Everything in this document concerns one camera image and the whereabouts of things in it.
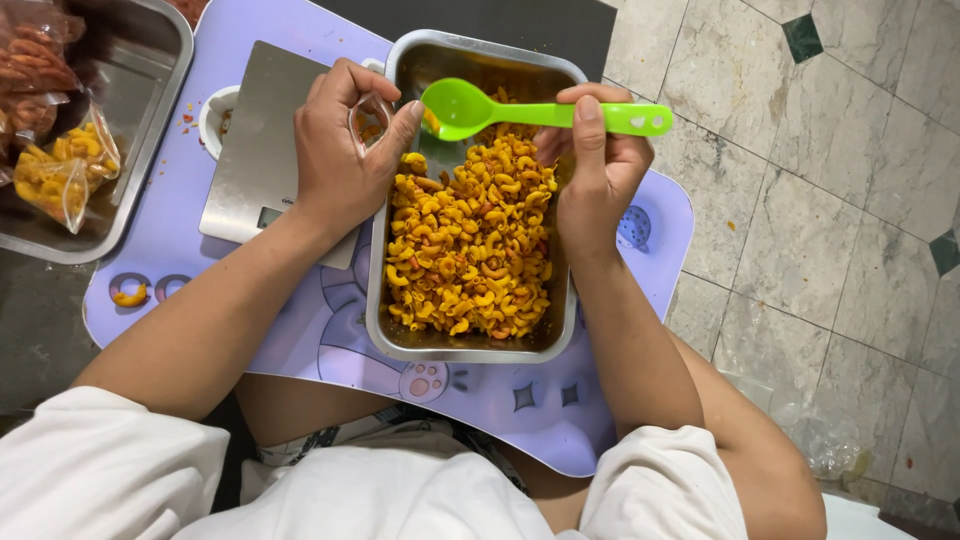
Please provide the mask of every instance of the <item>person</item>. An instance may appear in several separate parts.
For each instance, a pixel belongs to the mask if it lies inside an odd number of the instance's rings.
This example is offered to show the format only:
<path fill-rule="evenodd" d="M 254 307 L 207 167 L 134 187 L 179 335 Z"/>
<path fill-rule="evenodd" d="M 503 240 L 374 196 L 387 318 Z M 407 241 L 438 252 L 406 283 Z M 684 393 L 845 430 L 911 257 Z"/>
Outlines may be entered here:
<path fill-rule="evenodd" d="M 419 128 L 423 105 L 407 103 L 360 160 L 347 112 L 368 91 L 400 98 L 351 61 L 321 75 L 295 116 L 296 203 L 0 439 L 0 537 L 825 537 L 803 457 L 660 323 L 617 252 L 618 218 L 654 158 L 647 140 L 604 131 L 599 103 L 632 101 L 624 89 L 560 92 L 573 129 L 536 140 L 545 162 L 571 148 L 577 159 L 559 233 L 619 441 L 595 477 L 562 477 L 386 397 L 244 375 L 307 270 L 382 204 Z M 246 503 L 209 515 L 228 434 L 197 421 L 234 387 L 260 461 L 245 463 Z"/>

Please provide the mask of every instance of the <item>elbow macaroni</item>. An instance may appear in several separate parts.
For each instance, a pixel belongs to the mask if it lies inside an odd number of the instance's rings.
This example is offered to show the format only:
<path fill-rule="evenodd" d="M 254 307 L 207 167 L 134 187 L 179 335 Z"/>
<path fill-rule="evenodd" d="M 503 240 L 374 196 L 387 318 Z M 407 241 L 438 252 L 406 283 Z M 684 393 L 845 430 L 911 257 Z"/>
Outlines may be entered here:
<path fill-rule="evenodd" d="M 493 99 L 507 101 L 500 88 Z M 425 178 L 426 158 L 404 154 L 391 197 L 393 241 L 386 280 L 393 320 L 412 331 L 479 330 L 503 339 L 529 333 L 550 305 L 543 214 L 557 190 L 536 161 L 536 127 L 501 123 L 475 139 L 467 160 Z"/>

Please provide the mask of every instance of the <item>rectangular metal container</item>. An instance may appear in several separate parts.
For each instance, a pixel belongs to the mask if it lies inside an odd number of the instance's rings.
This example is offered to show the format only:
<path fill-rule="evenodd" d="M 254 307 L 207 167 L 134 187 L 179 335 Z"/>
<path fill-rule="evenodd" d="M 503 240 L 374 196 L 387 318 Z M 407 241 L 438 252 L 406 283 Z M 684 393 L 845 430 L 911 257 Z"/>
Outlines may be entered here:
<path fill-rule="evenodd" d="M 64 226 L 0 189 L 0 248 L 60 264 L 103 257 L 123 237 L 140 189 L 193 60 L 193 34 L 163 0 L 67 0 L 86 32 L 71 49 L 71 65 L 100 105 L 123 158 L 120 177 L 91 196 L 84 226 Z M 86 113 L 83 97 L 60 107 L 54 134 Z"/>
<path fill-rule="evenodd" d="M 443 77 L 465 79 L 488 93 L 504 86 L 520 103 L 553 103 L 558 91 L 587 81 L 577 66 L 563 59 L 433 30 L 401 37 L 390 50 L 385 74 L 403 92 L 403 103 L 419 99 L 430 83 Z M 462 165 L 467 148 L 465 142 L 441 142 L 419 135 L 412 144 L 413 151 L 426 156 L 427 173 L 433 179 L 443 170 L 450 172 Z M 561 158 L 560 189 L 572 171 L 572 157 Z M 577 294 L 556 233 L 556 207 L 551 205 L 543 220 L 552 232 L 549 258 L 554 264 L 554 277 L 544 284 L 551 305 L 528 335 L 493 339 L 477 332 L 456 336 L 432 329 L 413 332 L 394 324 L 387 311 L 386 301 L 391 295 L 383 272 L 390 241 L 388 197 L 374 217 L 371 242 L 366 320 L 376 347 L 400 360 L 472 363 L 539 363 L 562 352 L 573 334 Z"/>

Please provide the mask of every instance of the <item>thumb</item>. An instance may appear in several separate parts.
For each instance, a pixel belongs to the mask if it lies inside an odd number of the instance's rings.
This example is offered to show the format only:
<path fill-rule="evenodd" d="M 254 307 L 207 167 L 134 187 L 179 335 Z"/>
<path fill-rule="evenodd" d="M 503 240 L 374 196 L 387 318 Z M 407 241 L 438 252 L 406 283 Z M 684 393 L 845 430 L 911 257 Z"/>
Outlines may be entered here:
<path fill-rule="evenodd" d="M 423 103 L 420 100 L 411 101 L 394 114 L 387 133 L 383 134 L 383 138 L 377 141 L 376 147 L 368 154 L 368 159 L 374 162 L 376 169 L 396 168 L 400 155 L 417 135 L 422 119 Z"/>
<path fill-rule="evenodd" d="M 599 173 L 606 169 L 607 130 L 604 127 L 603 110 L 597 98 L 591 95 L 577 100 L 573 113 L 573 150 L 577 156 L 578 171 L 583 168 L 589 173 Z"/>

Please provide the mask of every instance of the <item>fingernail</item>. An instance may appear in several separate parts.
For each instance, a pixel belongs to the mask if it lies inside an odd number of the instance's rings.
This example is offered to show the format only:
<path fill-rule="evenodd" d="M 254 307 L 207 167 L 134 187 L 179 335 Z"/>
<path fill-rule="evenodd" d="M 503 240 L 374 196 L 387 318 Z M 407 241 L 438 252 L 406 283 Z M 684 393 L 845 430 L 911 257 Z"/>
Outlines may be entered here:
<path fill-rule="evenodd" d="M 410 113 L 414 115 L 414 118 L 420 120 L 423 118 L 423 109 L 425 109 L 423 102 L 418 99 L 412 101 L 411 103 L 413 103 L 413 105 L 410 106 Z"/>
<path fill-rule="evenodd" d="M 577 114 L 582 120 L 592 120 L 600 115 L 600 102 L 593 96 L 584 96 L 577 101 Z"/>

